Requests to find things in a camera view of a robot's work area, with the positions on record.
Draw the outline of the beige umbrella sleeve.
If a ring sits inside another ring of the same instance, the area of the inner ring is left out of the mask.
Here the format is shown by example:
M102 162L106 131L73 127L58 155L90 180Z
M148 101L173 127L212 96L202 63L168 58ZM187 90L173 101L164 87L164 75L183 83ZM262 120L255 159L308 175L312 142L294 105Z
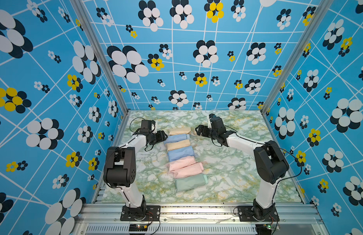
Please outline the beige umbrella sleeve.
M192 130L190 127L174 128L174 129L170 129L169 135L175 136L175 135L182 135L182 134L190 134L191 131Z
M175 143L167 143L165 144L167 151L173 151L173 150L177 150L177 149L181 149L184 147L188 147L191 145L189 140L182 140L179 142L175 142Z

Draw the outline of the blue umbrella sleeve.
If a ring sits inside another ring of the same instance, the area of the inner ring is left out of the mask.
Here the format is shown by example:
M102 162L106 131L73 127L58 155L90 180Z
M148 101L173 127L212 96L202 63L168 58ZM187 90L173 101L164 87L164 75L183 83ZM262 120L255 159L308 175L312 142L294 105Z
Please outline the blue umbrella sleeve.
M168 136L167 139L163 143L164 144L177 143L177 142L189 140L189 139L190 139L189 134L172 135L172 136Z
M171 150L167 153L168 155L168 159L169 162L173 162L176 160L179 160L183 157L187 157L187 156L194 156L194 150L192 148L192 146L188 146L188 147L183 147L180 149L176 149L176 150Z

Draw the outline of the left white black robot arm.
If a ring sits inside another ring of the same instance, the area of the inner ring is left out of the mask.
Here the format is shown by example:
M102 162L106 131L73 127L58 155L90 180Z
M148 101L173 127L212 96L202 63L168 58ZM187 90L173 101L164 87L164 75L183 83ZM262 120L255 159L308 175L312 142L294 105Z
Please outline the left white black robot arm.
M153 146L167 138L164 131L134 134L128 142L107 150L103 180L109 188L119 190L125 202L123 210L132 218L147 215L145 196L139 192L135 183L136 153L147 145Z

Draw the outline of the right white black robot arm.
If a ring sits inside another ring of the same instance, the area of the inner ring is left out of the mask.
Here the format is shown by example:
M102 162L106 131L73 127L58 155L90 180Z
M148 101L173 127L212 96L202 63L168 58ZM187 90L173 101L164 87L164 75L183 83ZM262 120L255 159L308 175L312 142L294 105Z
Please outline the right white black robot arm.
M234 130L227 130L223 120L215 114L208 116L208 125L195 128L198 136L216 140L220 145L241 150L254 157L257 173L261 178L259 190L253 201L252 215L257 221L271 217L279 221L274 196L277 186L289 170L281 148L275 141L259 142L241 137Z

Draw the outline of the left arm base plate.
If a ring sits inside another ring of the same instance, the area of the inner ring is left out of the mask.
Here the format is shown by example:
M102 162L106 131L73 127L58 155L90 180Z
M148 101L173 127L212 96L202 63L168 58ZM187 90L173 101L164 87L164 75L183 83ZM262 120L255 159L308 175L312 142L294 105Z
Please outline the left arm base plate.
M161 206L146 206L138 208L122 207L121 221L140 222L140 221L159 221Z

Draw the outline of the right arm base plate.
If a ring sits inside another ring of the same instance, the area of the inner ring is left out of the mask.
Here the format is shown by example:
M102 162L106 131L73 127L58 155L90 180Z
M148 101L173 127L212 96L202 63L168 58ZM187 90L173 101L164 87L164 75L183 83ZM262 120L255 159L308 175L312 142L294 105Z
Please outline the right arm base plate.
M279 222L279 215L275 205L267 209L260 206L238 206L237 212L241 222Z

